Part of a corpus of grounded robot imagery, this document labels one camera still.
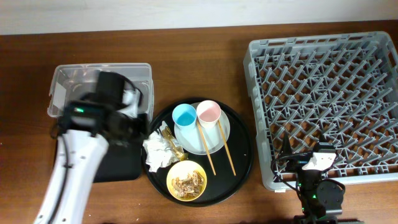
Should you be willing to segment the white napkin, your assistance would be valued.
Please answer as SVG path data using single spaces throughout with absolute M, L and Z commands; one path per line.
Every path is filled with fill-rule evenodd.
M 157 172 L 159 168 L 165 168 L 178 161 L 160 129 L 152 132 L 148 139 L 144 140 L 143 146 L 147 154 L 146 164 L 149 165 L 149 172 Z

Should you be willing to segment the gold foil wrapper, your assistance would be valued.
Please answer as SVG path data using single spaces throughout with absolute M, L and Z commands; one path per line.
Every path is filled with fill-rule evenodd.
M 184 161 L 188 159 L 188 154 L 183 151 L 183 147 L 177 141 L 177 139 L 172 135 L 172 132 L 168 126 L 164 126 L 160 129 L 163 137 L 168 140 L 172 152 L 175 154 L 179 161 Z

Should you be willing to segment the blue cup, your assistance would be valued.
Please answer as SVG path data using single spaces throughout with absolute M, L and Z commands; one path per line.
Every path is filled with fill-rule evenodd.
M 177 105 L 172 111 L 172 119 L 175 125 L 181 130 L 191 130 L 196 125 L 196 109 L 189 104 L 183 103 Z

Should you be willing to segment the yellow bowl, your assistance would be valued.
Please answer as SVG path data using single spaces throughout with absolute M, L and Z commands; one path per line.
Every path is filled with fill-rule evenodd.
M 173 193 L 173 190 L 172 190 L 172 179 L 174 179 L 176 177 L 180 177 L 181 179 L 184 179 L 188 173 L 191 173 L 195 170 L 198 171 L 205 179 L 205 183 L 202 188 L 201 194 L 198 197 L 191 199 L 191 200 L 184 200 L 184 199 L 177 198 L 177 196 Z M 181 161 L 181 162 L 174 164 L 170 168 L 170 170 L 167 174 L 166 184 L 167 184 L 167 189 L 168 189 L 169 193 L 172 195 L 172 197 L 176 198 L 178 201 L 181 201 L 181 202 L 192 202 L 192 201 L 198 199 L 199 197 L 201 197 L 201 195 L 204 193 L 204 191 L 206 189 L 206 185 L 207 185 L 207 176 L 206 176 L 205 170 L 198 163 L 193 162 L 193 161 Z

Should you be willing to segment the food scraps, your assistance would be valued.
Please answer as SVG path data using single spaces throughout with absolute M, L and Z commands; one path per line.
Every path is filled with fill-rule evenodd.
M 172 179 L 172 190 L 177 198 L 191 200 L 201 194 L 204 183 L 204 177 L 195 170 L 188 173 L 184 179 L 180 177 Z

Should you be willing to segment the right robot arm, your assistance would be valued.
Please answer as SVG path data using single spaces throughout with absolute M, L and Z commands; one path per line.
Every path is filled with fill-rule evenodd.
M 344 184 L 324 179 L 337 156 L 335 146 L 323 135 L 311 151 L 294 153 L 289 137 L 284 135 L 279 159 L 287 163 L 286 170 L 296 175 L 294 190 L 302 204 L 302 215 L 294 216 L 294 223 L 337 223 L 342 214 Z

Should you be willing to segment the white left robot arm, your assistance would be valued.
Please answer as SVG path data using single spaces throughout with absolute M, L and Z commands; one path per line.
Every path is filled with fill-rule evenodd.
M 57 158 L 36 223 L 81 223 L 94 182 L 134 180 L 149 135 L 137 93 L 88 93 L 56 124 Z

